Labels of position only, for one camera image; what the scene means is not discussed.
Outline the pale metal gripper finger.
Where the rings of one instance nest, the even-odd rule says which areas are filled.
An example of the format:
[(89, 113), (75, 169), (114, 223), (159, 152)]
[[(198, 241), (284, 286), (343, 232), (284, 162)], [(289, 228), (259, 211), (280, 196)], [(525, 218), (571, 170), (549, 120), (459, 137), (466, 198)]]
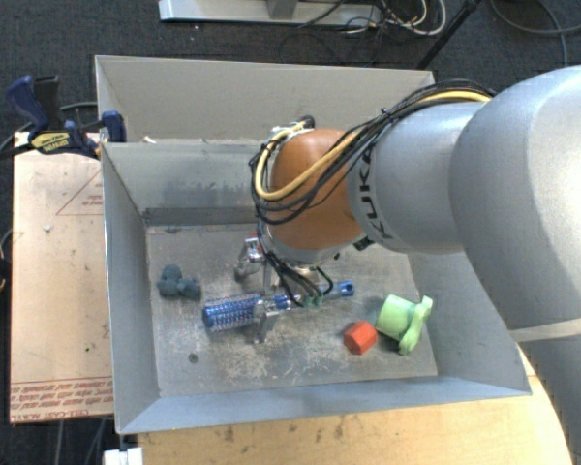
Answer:
[(260, 300), (253, 309), (255, 326), (253, 343), (262, 344), (277, 322), (277, 308), (269, 301)]
[(260, 241), (257, 237), (246, 238), (239, 253), (237, 263), (234, 266), (234, 278), (244, 280), (260, 271), (263, 263), (263, 255), (260, 249)]

